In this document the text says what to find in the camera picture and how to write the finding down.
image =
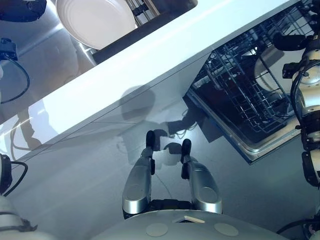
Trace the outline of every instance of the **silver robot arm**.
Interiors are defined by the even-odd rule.
[[[151,175],[154,174],[153,149],[147,146],[132,168],[122,194],[123,213],[135,215],[145,211],[151,198]]]
[[[152,159],[154,142],[155,134],[149,131],[146,135],[146,148],[133,166],[123,190],[124,218],[163,210],[168,206],[174,209],[193,209],[221,214],[222,199],[218,187],[209,170],[190,156],[191,141],[189,139],[185,139],[182,144],[181,177],[189,180],[192,203],[170,199],[151,202],[151,175],[155,173],[155,160]]]
[[[305,150],[304,176],[312,186],[320,187],[320,0],[313,0],[310,9],[316,22],[312,36],[278,33],[273,43],[282,51],[305,49],[301,61],[285,64],[282,73],[283,78],[293,79],[290,97]]]

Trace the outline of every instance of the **round pad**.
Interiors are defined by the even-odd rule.
[[[168,232],[168,226],[163,223],[153,223],[146,228],[146,234],[150,237],[161,237]]]

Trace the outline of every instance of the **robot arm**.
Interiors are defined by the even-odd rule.
[[[305,48],[299,63],[284,65],[283,78],[294,79],[290,96],[305,150],[302,153],[305,179],[320,187],[320,0],[313,0],[311,9],[315,12],[312,19],[317,22],[313,36],[276,34],[273,40],[282,51]]]

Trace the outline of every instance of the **white countertop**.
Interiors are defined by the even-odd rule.
[[[52,144],[62,133],[74,132],[117,107],[128,89],[154,86],[295,2],[198,0],[194,9],[31,105],[16,127],[14,144],[26,149],[15,148],[15,159],[28,156],[32,150],[21,131],[23,124],[30,122],[32,137],[42,145]],[[10,133],[17,121],[18,115],[0,125],[0,153],[9,157]]]

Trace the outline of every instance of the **dishwasher basket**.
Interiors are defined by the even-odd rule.
[[[210,82],[217,91],[224,91],[243,121],[257,133],[268,134],[285,125],[294,116],[290,98],[261,54],[273,44],[276,33],[313,34],[310,2],[300,1],[212,51],[193,88]],[[253,69],[258,59],[277,89],[266,91],[257,83]]]

